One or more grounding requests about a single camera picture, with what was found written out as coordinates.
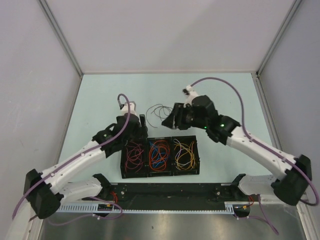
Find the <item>gray wall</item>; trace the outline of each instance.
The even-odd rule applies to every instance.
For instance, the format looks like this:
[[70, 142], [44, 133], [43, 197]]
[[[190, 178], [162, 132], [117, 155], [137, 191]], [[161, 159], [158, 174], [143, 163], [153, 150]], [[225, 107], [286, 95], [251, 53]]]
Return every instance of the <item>gray wall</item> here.
[[26, 173], [58, 158], [80, 78], [36, 0], [0, 7], [0, 239]]
[[[320, 191], [319, 0], [303, 2], [261, 81], [284, 150], [311, 158], [313, 182]], [[310, 189], [308, 195], [314, 201]], [[320, 223], [319, 206], [314, 213]]]

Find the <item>shiny metal surface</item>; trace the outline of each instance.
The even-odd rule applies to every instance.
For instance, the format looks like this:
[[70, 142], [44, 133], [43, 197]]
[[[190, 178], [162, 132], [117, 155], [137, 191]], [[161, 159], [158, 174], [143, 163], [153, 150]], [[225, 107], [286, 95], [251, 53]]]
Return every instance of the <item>shiny metal surface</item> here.
[[[270, 204], [264, 207], [280, 235], [255, 219], [237, 220], [217, 214], [125, 214], [115, 220], [83, 218], [65, 226], [44, 221], [40, 240], [305, 240], [296, 207]], [[258, 205], [251, 214], [261, 216]], [[55, 223], [69, 221], [78, 213], [56, 213]]]

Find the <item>white table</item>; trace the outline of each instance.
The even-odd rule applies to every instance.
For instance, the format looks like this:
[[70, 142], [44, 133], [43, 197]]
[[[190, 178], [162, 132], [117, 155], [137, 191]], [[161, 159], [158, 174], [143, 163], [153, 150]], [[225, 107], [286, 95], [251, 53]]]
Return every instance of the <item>white table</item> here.
[[[130, 101], [135, 101], [138, 114], [145, 114], [147, 109], [155, 104], [173, 107], [175, 102], [183, 103], [185, 96], [182, 94], [182, 89], [208, 76], [225, 79], [238, 89], [244, 102], [247, 129], [271, 144], [250, 73], [95, 74], [83, 77], [59, 162], [77, 152], [98, 131], [116, 122], [116, 116], [120, 113], [117, 103], [119, 93], [124, 93]], [[240, 122], [239, 99], [226, 84], [207, 80], [197, 84], [195, 90], [200, 95], [208, 95], [220, 114]], [[86, 180], [93, 174], [102, 173], [112, 183], [229, 183], [242, 173], [253, 176], [270, 174], [245, 154], [213, 142], [204, 130], [196, 128], [186, 131], [171, 130], [161, 126], [160, 119], [149, 116], [148, 114], [151, 124], [158, 126], [153, 128], [147, 125], [148, 135], [151, 138], [196, 135], [200, 157], [199, 175], [122, 179], [121, 153], [117, 152], [87, 168], [72, 180]]]

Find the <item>tangled cable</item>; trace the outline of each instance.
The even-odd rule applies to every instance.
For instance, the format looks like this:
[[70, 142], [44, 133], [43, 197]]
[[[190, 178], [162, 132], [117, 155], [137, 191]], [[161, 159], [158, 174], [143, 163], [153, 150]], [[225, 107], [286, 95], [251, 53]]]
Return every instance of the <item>tangled cable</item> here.
[[143, 162], [143, 152], [142, 144], [137, 144], [133, 141], [130, 141], [126, 146], [126, 161], [124, 164], [125, 172], [134, 171], [135, 173], [139, 172], [144, 165]]
[[155, 172], [162, 172], [167, 168], [170, 147], [165, 140], [150, 142], [149, 167]]
[[[190, 170], [196, 168], [196, 157], [193, 152], [195, 141], [191, 142], [191, 144], [188, 146], [185, 143], [179, 142], [178, 139], [174, 139], [174, 150], [176, 148], [180, 147], [180, 150], [176, 153], [174, 159], [176, 162], [176, 168], [178, 170]], [[190, 155], [190, 159], [188, 162], [181, 163], [181, 158], [186, 155]]]
[[153, 106], [151, 106], [151, 107], [148, 108], [148, 110], [145, 112], [145, 120], [147, 121], [147, 123], [148, 123], [151, 127], [157, 129], [158, 127], [157, 127], [157, 126], [153, 126], [153, 125], [149, 122], [149, 120], [148, 120], [148, 112], [149, 112], [152, 108], [154, 108], [154, 109], [153, 109], [153, 111], [151, 112], [151, 114], [156, 115], [158, 118], [160, 118], [161, 121], [163, 121], [166, 117], [168, 117], [168, 116], [170, 115], [170, 113], [171, 113], [171, 111], [173, 110], [173, 108], [172, 108], [172, 107], [169, 107], [169, 106], [164, 106], [164, 105], [161, 104], [161, 103], [158, 103], [158, 104], [153, 105]]

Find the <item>purple cable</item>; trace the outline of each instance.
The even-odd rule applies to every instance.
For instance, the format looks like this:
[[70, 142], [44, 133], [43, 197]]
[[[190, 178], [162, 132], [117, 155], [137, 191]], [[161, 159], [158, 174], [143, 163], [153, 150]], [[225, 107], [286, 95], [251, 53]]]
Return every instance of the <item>purple cable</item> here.
[[225, 84], [227, 84], [229, 87], [231, 87], [235, 93], [237, 94], [239, 100], [240, 100], [240, 104], [241, 104], [241, 112], [242, 112], [242, 117], [241, 117], [241, 121], [242, 121], [242, 129], [243, 129], [243, 132], [244, 134], [246, 135], [246, 137], [248, 139], [250, 139], [252, 142], [254, 142], [255, 144], [259, 145], [260, 147], [264, 148], [265, 150], [269, 151], [270, 153], [274, 154], [275, 156], [277, 156], [278, 158], [280, 158], [281, 160], [284, 160], [287, 164], [289, 164], [291, 167], [293, 167], [295, 170], [297, 170], [303, 177], [304, 179], [308, 182], [309, 186], [311, 187], [313, 193], [314, 193], [314, 196], [315, 196], [315, 203], [310, 203], [308, 201], [305, 201], [305, 200], [300, 200], [302, 203], [304, 204], [307, 204], [309, 206], [317, 206], [320, 202], [320, 199], [319, 199], [319, 194], [318, 194], [318, 191], [315, 187], [315, 185], [312, 183], [312, 181], [308, 178], [308, 176], [299, 168], [297, 167], [293, 162], [289, 161], [288, 159], [286, 159], [285, 157], [283, 157], [282, 155], [280, 155], [279, 153], [277, 153], [276, 151], [272, 150], [271, 148], [269, 148], [268, 146], [264, 145], [263, 143], [255, 140], [254, 138], [252, 138], [247, 130], [246, 130], [246, 127], [245, 127], [245, 106], [244, 106], [244, 102], [242, 100], [242, 97], [240, 96], [240, 93], [238, 92], [238, 90], [229, 82], [227, 82], [226, 80], [223, 80], [221, 78], [218, 78], [218, 77], [204, 77], [204, 78], [201, 78], [197, 81], [195, 81], [194, 83], [192, 83], [190, 86], [193, 87], [194, 85], [204, 81], [204, 80], [217, 80], [219, 82], [223, 82]]
[[[69, 165], [71, 162], [73, 162], [74, 160], [78, 159], [79, 157], [81, 157], [81, 154], [86, 154], [92, 150], [95, 150], [97, 148], [100, 148], [110, 142], [112, 142], [113, 140], [115, 140], [116, 138], [118, 138], [122, 133], [123, 131], [125, 130], [125, 128], [127, 127], [128, 125], [128, 122], [129, 122], [129, 119], [130, 119], [130, 101], [129, 99], [127, 98], [126, 95], [120, 93], [117, 97], [117, 100], [118, 102], [120, 103], [120, 97], [124, 97], [125, 98], [125, 101], [128, 105], [128, 114], [127, 114], [127, 117], [126, 117], [126, 120], [125, 120], [125, 123], [123, 125], [123, 127], [121, 128], [121, 130], [115, 135], [113, 136], [112, 138], [108, 139], [107, 141], [97, 145], [97, 146], [93, 146], [79, 154], [77, 154], [76, 156], [72, 157], [71, 159], [69, 159], [68, 161], [64, 162], [61, 166], [57, 167], [55, 170], [53, 170], [51, 173], [55, 174], [57, 173], [58, 171], [60, 171], [61, 169], [63, 169], [65, 166]], [[32, 187], [29, 188], [28, 191], [26, 191], [26, 193], [22, 196], [22, 198], [19, 200], [18, 204], [15, 206], [14, 208], [14, 211], [13, 211], [13, 214], [12, 214], [12, 220], [15, 218], [15, 216], [17, 215], [17, 212], [22, 204], [22, 202], [24, 201], [24, 199], [36, 188], [38, 187], [41, 183], [43, 183], [45, 180], [47, 180], [48, 178], [51, 177], [51, 173], [48, 174], [47, 176], [45, 176], [44, 178], [42, 178], [40, 181], [38, 181], [36, 184], [34, 184]]]
[[274, 231], [274, 233], [276, 235], [279, 235], [279, 232], [278, 230], [275, 228], [275, 226], [272, 225], [271, 221], [269, 220], [269, 218], [267, 217], [265, 211], [263, 210], [262, 208], [262, 204], [261, 204], [261, 198], [260, 198], [260, 194], [258, 194], [258, 202], [259, 202], [259, 206], [260, 206], [260, 209], [261, 209], [261, 212], [264, 216], [265, 219], [263, 219], [262, 217], [260, 216], [248, 216], [248, 217], [238, 217], [236, 214], [234, 214], [234, 216], [236, 217], [236, 219], [241, 219], [241, 220], [245, 220], [245, 219], [257, 219], [257, 220], [261, 220], [263, 222], [265, 222], [266, 224], [268, 224], [270, 226], [270, 228]]
[[83, 219], [83, 218], [86, 218], [86, 217], [97, 217], [99, 219], [105, 219], [105, 220], [113, 220], [113, 219], [117, 219], [119, 217], [121, 217], [124, 213], [123, 213], [123, 209], [122, 207], [120, 207], [118, 204], [114, 203], [114, 202], [111, 202], [111, 201], [105, 201], [105, 200], [102, 200], [100, 198], [97, 198], [95, 196], [92, 196], [90, 197], [91, 199], [94, 199], [94, 200], [97, 200], [97, 201], [101, 201], [101, 202], [104, 202], [104, 203], [107, 203], [107, 204], [111, 204], [111, 205], [114, 205], [116, 206], [119, 210], [120, 210], [120, 213], [117, 215], [117, 216], [111, 216], [111, 217], [106, 217], [106, 216], [99, 216], [99, 215], [95, 215], [94, 213], [89, 213], [89, 214], [85, 214], [85, 215], [81, 215], [81, 216], [78, 216], [70, 221], [66, 221], [66, 222], [63, 222], [63, 223], [54, 223], [52, 221], [50, 221], [49, 218], [47, 218], [47, 221], [50, 225], [52, 226], [56, 226], [56, 227], [59, 227], [59, 226], [65, 226], [65, 225], [68, 225], [68, 224], [71, 224], [79, 219]]

